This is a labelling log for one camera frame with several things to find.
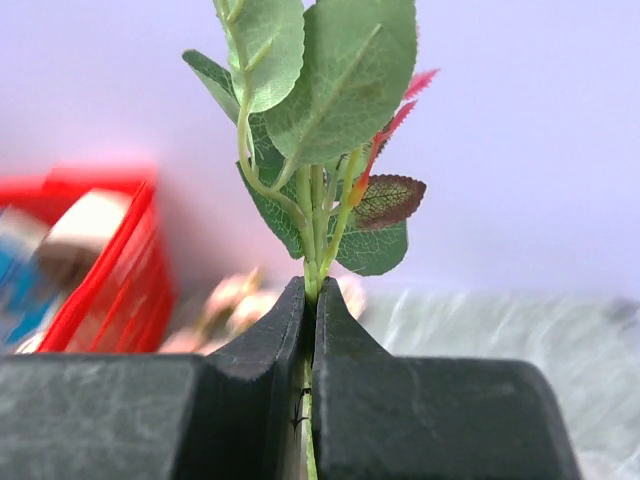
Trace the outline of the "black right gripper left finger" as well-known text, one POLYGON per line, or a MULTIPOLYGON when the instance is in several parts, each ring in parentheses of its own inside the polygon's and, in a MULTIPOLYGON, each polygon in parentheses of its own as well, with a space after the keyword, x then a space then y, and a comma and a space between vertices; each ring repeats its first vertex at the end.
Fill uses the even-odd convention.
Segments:
POLYGON ((295 479, 304 283, 211 355, 22 354, 1 363, 5 479, 295 479))

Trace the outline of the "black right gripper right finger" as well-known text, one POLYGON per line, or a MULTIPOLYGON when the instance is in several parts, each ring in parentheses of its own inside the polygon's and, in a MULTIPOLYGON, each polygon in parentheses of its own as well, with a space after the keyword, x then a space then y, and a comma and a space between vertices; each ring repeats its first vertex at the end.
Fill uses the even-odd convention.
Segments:
POLYGON ((322 479, 578 479, 535 365, 386 351, 327 279, 317 302, 312 428, 322 479))

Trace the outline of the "pink artificial flower bouquet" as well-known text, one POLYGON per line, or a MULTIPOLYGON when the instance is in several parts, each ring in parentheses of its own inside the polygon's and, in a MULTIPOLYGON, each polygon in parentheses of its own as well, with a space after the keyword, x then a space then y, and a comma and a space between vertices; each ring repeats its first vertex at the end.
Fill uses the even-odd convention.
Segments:
POLYGON ((228 63, 183 59, 236 129, 241 178, 271 231, 303 263, 273 306, 208 364, 184 479, 321 479, 321 372, 331 330, 372 345, 329 275, 403 259, 422 182, 372 168, 432 74, 416 68, 412 1, 219 1, 228 63))

